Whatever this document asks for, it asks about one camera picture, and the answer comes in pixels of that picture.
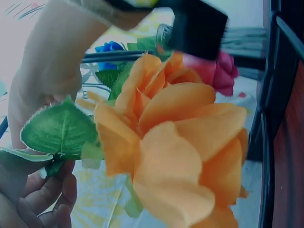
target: white wall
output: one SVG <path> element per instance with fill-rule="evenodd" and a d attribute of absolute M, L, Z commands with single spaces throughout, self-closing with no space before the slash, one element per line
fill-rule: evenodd
<path fill-rule="evenodd" d="M 263 0 L 204 0 L 229 16 L 230 27 L 262 27 Z"/>

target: orange petal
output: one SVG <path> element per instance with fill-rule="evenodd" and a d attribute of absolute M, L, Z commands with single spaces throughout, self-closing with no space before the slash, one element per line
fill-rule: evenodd
<path fill-rule="evenodd" d="M 243 128 L 239 133 L 238 133 L 238 139 L 241 143 L 242 147 L 242 165 L 244 165 L 247 157 L 247 148 L 248 148 L 248 135 L 247 135 L 247 130 Z"/>
<path fill-rule="evenodd" d="M 235 106 L 223 114 L 181 120 L 175 125 L 180 136 L 187 139 L 206 162 L 237 136 L 245 124 L 246 115 L 245 108 Z"/>
<path fill-rule="evenodd" d="M 239 194 L 239 197 L 241 198 L 247 198 L 249 195 L 248 191 L 245 189 L 245 187 L 242 185 L 241 186 L 241 192 Z"/>
<path fill-rule="evenodd" d="M 238 228 L 230 208 L 215 207 L 212 214 L 191 228 Z"/>
<path fill-rule="evenodd" d="M 129 128 L 127 120 L 105 103 L 95 109 L 95 122 L 105 154 L 108 175 L 134 171 L 134 153 L 138 149 L 139 136 Z"/>
<path fill-rule="evenodd" d="M 135 91 L 135 105 L 134 105 L 134 114 L 136 115 L 137 119 L 142 115 L 144 109 L 150 102 L 150 98 L 148 98 L 145 94 L 140 92 L 138 89 Z"/>
<path fill-rule="evenodd" d="M 139 129 L 146 134 L 152 127 L 165 122 L 182 119 L 183 113 L 215 100 L 211 86 L 201 83 L 180 83 L 171 85 L 154 96 L 141 118 Z"/>
<path fill-rule="evenodd" d="M 150 80 L 150 83 L 145 87 L 143 93 L 152 99 L 159 91 L 161 91 L 166 83 L 165 72 L 161 70 L 157 72 Z"/>
<path fill-rule="evenodd" d="M 170 58 L 165 62 L 165 74 L 170 75 L 178 69 L 184 67 L 183 63 L 183 54 L 181 52 L 174 52 Z"/>
<path fill-rule="evenodd" d="M 106 99 L 91 91 L 87 91 L 87 98 L 96 102 L 100 102 L 100 101 L 106 102 Z"/>
<path fill-rule="evenodd" d="M 240 195 L 241 173 L 242 150 L 239 140 L 234 138 L 214 158 L 204 163 L 199 183 L 214 192 L 217 205 L 228 206 Z"/>
<path fill-rule="evenodd" d="M 143 206 L 169 228 L 188 228 L 208 217 L 215 205 L 213 193 L 193 183 L 150 186 L 134 178 L 133 187 Z"/>
<path fill-rule="evenodd" d="M 115 102 L 115 109 L 126 116 L 131 122 L 137 121 L 134 113 L 137 88 L 129 88 L 122 91 Z"/>
<path fill-rule="evenodd" d="M 141 84 L 145 77 L 150 74 L 152 71 L 158 69 L 162 64 L 162 61 L 154 55 L 144 54 L 142 57 L 138 58 L 130 71 L 130 75 L 125 81 L 122 91 L 136 87 L 141 90 Z"/>
<path fill-rule="evenodd" d="M 183 82 L 196 82 L 202 83 L 200 76 L 192 69 L 182 68 L 178 71 L 166 75 L 166 79 L 171 84 L 183 83 Z"/>
<path fill-rule="evenodd" d="M 202 170 L 196 149 L 178 135 L 173 122 L 152 128 L 140 142 L 141 164 L 136 176 L 148 183 L 166 180 L 198 184 Z"/>
<path fill-rule="evenodd" d="M 219 115 L 236 107 L 233 103 L 216 103 L 216 104 L 209 104 L 206 106 L 200 106 L 195 108 L 194 110 L 188 110 L 187 112 L 183 113 L 183 119 L 191 119 L 196 117 L 204 117 L 209 115 Z"/>

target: artificial leaf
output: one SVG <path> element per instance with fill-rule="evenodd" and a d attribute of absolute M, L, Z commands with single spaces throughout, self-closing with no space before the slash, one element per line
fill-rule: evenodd
<path fill-rule="evenodd" d="M 46 177 L 56 176 L 65 160 L 54 160 L 45 167 Z"/>
<path fill-rule="evenodd" d="M 137 51 L 138 50 L 137 43 L 128 43 L 127 47 L 128 47 L 129 51 Z"/>
<path fill-rule="evenodd" d="M 143 205 L 133 189 L 130 176 L 128 176 L 125 181 L 125 186 L 128 189 L 131 198 L 126 202 L 124 209 L 129 217 L 136 219 L 143 211 Z"/>
<path fill-rule="evenodd" d="M 139 50 L 155 50 L 155 37 L 144 37 L 137 39 L 137 48 Z"/>
<path fill-rule="evenodd" d="M 121 74 L 119 75 L 118 79 L 116 80 L 115 84 L 112 87 L 112 90 L 110 92 L 109 98 L 108 100 L 116 100 L 118 95 L 122 92 L 122 86 L 124 84 L 124 82 L 127 80 L 131 68 L 133 66 L 133 63 L 129 62 L 124 66 L 123 71 L 121 72 Z"/>
<path fill-rule="evenodd" d="M 95 146 L 93 143 L 85 142 L 82 146 L 81 159 L 104 160 L 104 155 L 101 147 Z"/>
<path fill-rule="evenodd" d="M 28 152 L 28 149 L 16 150 L 16 149 L 12 149 L 12 148 L 0 147 L 0 152 L 11 153 L 11 154 L 14 154 L 18 157 L 21 157 L 21 158 L 31 161 L 31 162 L 41 162 L 41 161 L 45 162 L 45 161 L 52 160 L 54 157 L 52 154 L 42 154 L 42 155 L 30 154 Z"/>
<path fill-rule="evenodd" d="M 120 45 L 123 47 L 124 50 L 127 49 L 127 48 L 125 47 L 124 43 L 120 42 Z"/>
<path fill-rule="evenodd" d="M 35 151 L 80 159 L 82 146 L 87 141 L 95 143 L 97 131 L 90 117 L 67 98 L 62 104 L 37 112 L 25 124 L 20 136 Z"/>
<path fill-rule="evenodd" d="M 118 76 L 120 75 L 121 70 L 103 70 L 96 72 L 96 76 L 103 83 L 105 86 L 112 89 L 115 81 L 117 80 Z"/>
<path fill-rule="evenodd" d="M 108 100 L 106 103 L 108 106 L 114 107 L 116 100 Z"/>

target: artificial flower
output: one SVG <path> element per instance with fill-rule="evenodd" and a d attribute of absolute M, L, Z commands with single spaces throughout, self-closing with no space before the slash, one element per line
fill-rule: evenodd
<path fill-rule="evenodd" d="M 237 228 L 229 206 L 247 196 L 246 110 L 215 104 L 214 89 L 182 60 L 146 54 L 114 107 L 93 99 L 107 174 L 130 174 L 143 206 L 170 228 Z"/>
<path fill-rule="evenodd" d="M 239 71 L 229 54 L 220 51 L 216 61 L 184 54 L 183 63 L 186 67 L 195 70 L 202 81 L 217 92 L 225 96 L 233 95 L 234 79 L 239 76 Z"/>
<path fill-rule="evenodd" d="M 104 43 L 103 46 L 95 47 L 95 51 L 97 53 L 108 52 L 108 51 L 119 51 L 119 50 L 124 50 L 124 48 L 120 44 L 114 41 L 110 41 L 109 43 Z M 103 62 L 103 63 L 97 63 L 97 65 L 100 71 L 117 69 L 117 64 L 113 64 L 113 63 Z"/>

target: blue flower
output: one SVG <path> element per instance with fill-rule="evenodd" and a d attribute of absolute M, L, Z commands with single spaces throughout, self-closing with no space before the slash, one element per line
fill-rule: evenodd
<path fill-rule="evenodd" d="M 107 52 L 107 51 L 119 51 L 119 50 L 124 50 L 124 48 L 114 42 L 110 41 L 109 43 L 104 43 L 103 46 L 98 46 L 95 47 L 95 51 L 97 53 L 99 52 Z M 109 62 L 103 62 L 103 63 L 97 63 L 99 71 L 102 70 L 117 70 L 117 64 L 109 63 Z"/>

